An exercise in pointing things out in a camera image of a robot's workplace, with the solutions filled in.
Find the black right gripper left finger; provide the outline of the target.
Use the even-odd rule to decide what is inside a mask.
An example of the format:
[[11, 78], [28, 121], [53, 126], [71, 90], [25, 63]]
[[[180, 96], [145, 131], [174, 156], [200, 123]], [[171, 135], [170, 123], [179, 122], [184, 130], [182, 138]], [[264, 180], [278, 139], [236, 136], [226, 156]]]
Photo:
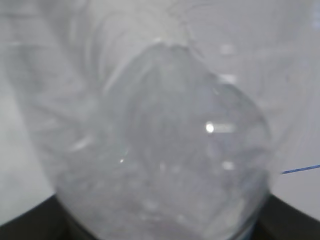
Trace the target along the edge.
[[2, 240], [94, 240], [60, 203], [51, 196], [41, 204], [0, 226]]

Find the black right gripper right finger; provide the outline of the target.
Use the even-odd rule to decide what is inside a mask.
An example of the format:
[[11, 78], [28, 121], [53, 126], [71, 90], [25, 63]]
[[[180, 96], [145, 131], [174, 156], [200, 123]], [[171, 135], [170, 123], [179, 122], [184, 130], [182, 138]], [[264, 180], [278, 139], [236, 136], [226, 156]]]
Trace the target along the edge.
[[272, 195], [260, 211], [251, 240], [318, 240], [320, 222]]

